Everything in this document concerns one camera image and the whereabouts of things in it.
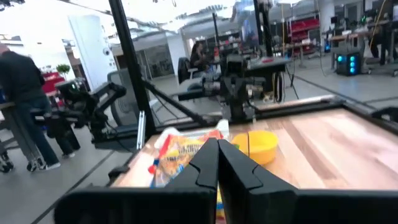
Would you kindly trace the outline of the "black aluminium table frame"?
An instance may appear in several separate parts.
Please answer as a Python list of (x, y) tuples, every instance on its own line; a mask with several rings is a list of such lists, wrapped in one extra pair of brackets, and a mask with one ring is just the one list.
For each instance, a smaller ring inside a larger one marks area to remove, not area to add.
[[(129, 36), (122, 0), (109, 0), (138, 107), (148, 113), (147, 143), (112, 187), (149, 187), (157, 148), (155, 140), (169, 128), (157, 127), (142, 84), (141, 68)], [(398, 190), (398, 127), (331, 95), (263, 105), (265, 118), (230, 124), (230, 140), (243, 132), (264, 130), (279, 138), (276, 158), (266, 168), (305, 189)]]

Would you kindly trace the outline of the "wide clear plastic bin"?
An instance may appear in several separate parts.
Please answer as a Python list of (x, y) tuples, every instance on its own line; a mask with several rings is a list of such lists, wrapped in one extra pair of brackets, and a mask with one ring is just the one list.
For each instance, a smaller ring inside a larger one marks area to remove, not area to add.
[(227, 139), (229, 123), (222, 119), (213, 128), (198, 131), (180, 132), (167, 128), (156, 140), (154, 147), (158, 155), (148, 168), (153, 175), (152, 187), (164, 187), (189, 164), (202, 145), (209, 139)]

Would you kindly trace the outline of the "silver aluminium bar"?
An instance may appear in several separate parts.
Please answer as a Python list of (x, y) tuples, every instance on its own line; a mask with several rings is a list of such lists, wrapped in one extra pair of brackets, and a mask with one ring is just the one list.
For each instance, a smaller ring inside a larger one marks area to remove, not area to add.
[(137, 126), (137, 141), (136, 149), (139, 151), (142, 149), (146, 138), (146, 114), (145, 111), (139, 112), (139, 120)]

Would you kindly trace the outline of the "grey mesh office chair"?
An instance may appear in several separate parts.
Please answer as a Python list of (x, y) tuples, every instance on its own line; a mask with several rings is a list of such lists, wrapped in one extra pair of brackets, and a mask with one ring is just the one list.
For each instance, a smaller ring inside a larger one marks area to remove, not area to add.
[(139, 108), (129, 72), (126, 68), (108, 74), (108, 81), (126, 88), (126, 94), (111, 105), (112, 116), (118, 126), (137, 125)]

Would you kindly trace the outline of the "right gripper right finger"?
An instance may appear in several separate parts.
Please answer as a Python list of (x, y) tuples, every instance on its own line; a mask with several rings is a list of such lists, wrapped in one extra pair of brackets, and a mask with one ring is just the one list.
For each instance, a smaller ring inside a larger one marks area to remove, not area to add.
[(228, 141), (218, 144), (230, 224), (398, 224), (398, 191), (298, 189)]

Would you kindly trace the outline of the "red storage shelf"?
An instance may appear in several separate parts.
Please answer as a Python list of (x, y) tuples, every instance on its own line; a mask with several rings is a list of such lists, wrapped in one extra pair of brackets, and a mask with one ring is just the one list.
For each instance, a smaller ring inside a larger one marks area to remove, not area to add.
[(315, 52), (317, 40), (319, 39), (320, 21), (318, 17), (308, 17), (299, 20), (287, 21), (288, 46), (293, 45), (289, 51), (295, 56), (302, 52), (304, 55)]

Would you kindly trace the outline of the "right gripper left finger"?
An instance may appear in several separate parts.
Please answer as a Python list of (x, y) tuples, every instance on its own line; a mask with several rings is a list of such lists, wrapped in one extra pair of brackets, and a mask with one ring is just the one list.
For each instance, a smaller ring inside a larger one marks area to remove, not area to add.
[(55, 224), (215, 224), (218, 141), (207, 140), (165, 187), (88, 187), (63, 196)]

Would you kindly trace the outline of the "small green potted plant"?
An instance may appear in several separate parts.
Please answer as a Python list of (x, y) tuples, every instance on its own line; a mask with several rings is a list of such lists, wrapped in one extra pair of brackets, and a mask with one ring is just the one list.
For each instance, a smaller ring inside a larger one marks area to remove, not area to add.
[(62, 76), (64, 79), (67, 79), (67, 75), (70, 71), (70, 66), (67, 64), (58, 64), (56, 66), (57, 72)]

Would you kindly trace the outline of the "white square pillar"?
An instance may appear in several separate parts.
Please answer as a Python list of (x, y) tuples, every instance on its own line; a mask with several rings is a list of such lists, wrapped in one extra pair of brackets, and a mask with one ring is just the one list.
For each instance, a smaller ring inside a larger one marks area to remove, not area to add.
[(117, 70), (100, 18), (94, 15), (68, 16), (80, 54), (80, 61), (90, 90), (108, 81), (108, 74)]

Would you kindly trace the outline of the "yellow plastic bowl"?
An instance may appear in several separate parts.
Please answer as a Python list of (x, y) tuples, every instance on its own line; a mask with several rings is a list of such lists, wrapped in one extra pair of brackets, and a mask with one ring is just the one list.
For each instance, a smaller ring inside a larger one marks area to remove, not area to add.
[(260, 165), (275, 159), (278, 137), (270, 131), (255, 130), (235, 135), (231, 144)]

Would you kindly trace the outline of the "blue yellow noodle packet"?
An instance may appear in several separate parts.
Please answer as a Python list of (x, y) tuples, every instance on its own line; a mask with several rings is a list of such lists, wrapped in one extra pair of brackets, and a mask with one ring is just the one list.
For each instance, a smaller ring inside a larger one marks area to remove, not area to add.
[(154, 223), (215, 224), (220, 139), (217, 129), (195, 137), (167, 136), (148, 168), (156, 192), (151, 198)]

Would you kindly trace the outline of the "computer tower blue lights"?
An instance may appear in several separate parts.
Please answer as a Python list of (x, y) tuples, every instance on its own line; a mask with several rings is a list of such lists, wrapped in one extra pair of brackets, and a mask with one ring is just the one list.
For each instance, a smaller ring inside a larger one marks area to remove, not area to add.
[(361, 73), (362, 57), (359, 52), (337, 53), (336, 70), (338, 75), (354, 76)]

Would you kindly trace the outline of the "black office chair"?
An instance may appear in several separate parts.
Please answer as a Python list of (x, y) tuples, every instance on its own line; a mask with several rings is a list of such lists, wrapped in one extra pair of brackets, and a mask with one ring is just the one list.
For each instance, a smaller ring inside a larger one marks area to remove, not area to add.
[(188, 80), (190, 78), (190, 61), (186, 57), (180, 57), (178, 59), (178, 83), (181, 84), (183, 81)]

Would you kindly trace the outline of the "person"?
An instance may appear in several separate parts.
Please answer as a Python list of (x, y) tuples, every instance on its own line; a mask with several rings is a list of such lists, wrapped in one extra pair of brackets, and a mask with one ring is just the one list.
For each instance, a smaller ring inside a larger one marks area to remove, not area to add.
[(0, 86), (5, 97), (15, 103), (21, 123), (40, 151), (43, 161), (39, 170), (60, 167), (60, 161), (40, 126), (34, 123), (30, 111), (34, 108), (50, 111), (51, 106), (42, 89), (44, 78), (34, 61), (0, 44)]
[(190, 56), (190, 68), (196, 68), (199, 72), (209, 69), (211, 60), (203, 53), (201, 42), (195, 42)]

